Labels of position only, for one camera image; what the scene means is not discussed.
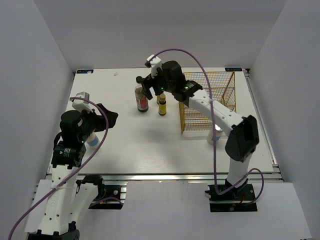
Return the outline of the white granule jar silver lid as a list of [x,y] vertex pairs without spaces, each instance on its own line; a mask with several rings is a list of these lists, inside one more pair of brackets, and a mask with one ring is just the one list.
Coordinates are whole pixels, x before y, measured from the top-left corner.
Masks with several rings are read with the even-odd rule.
[[213,145],[214,142],[216,141],[219,141],[221,136],[223,135],[223,130],[218,126],[218,125],[215,125],[214,128],[211,128],[208,135],[207,135],[207,138],[206,138],[206,141],[210,144],[210,145]]

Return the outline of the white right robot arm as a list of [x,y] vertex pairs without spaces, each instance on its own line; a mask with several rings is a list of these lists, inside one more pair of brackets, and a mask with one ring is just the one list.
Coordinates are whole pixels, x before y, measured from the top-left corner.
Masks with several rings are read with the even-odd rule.
[[197,82],[187,80],[181,66],[174,60],[162,63],[161,59],[151,56],[145,63],[151,72],[146,77],[138,76],[137,83],[142,85],[143,94],[151,100],[153,95],[167,92],[187,107],[200,112],[227,136],[225,152],[230,158],[229,171],[223,188],[215,187],[218,195],[226,194],[236,200],[244,193],[249,174],[250,159],[259,143],[258,123],[254,116],[244,117],[231,111],[215,100],[210,93]]

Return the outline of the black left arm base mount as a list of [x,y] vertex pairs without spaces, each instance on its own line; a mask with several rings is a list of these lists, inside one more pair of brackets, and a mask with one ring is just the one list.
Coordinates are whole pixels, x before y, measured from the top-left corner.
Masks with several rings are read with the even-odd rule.
[[104,183],[103,177],[100,175],[86,175],[82,180],[75,181],[76,195],[79,194],[81,187],[87,184],[93,184],[97,187],[97,196],[89,205],[89,209],[93,210],[121,210],[123,207],[123,198],[121,197],[122,186]]

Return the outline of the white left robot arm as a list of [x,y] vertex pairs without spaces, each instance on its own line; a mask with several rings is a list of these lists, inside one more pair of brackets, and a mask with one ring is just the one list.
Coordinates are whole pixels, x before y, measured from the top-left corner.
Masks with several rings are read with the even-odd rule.
[[86,143],[96,132],[107,133],[116,124],[118,113],[96,105],[100,114],[87,104],[74,107],[60,117],[60,133],[54,140],[51,160],[51,193],[46,198],[43,218],[29,240],[78,240],[77,225],[94,200],[105,196],[102,177],[87,175],[78,181],[77,176],[86,153]]

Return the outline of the dark sauce bottle red label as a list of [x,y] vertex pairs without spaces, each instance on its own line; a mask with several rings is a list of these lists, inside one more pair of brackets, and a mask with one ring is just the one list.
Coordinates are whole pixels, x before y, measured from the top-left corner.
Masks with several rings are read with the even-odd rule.
[[149,103],[147,97],[143,94],[143,87],[141,84],[136,85],[134,93],[137,110],[139,112],[147,112],[149,109]]

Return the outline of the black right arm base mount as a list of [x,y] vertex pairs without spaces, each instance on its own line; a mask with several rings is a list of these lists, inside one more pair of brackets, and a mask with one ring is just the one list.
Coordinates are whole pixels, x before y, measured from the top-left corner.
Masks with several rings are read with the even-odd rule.
[[218,195],[215,185],[208,185],[208,189],[204,191],[209,197],[209,206],[211,213],[241,213],[241,212],[257,212],[258,207],[255,202],[255,191],[252,184],[247,184],[238,193],[232,190]]

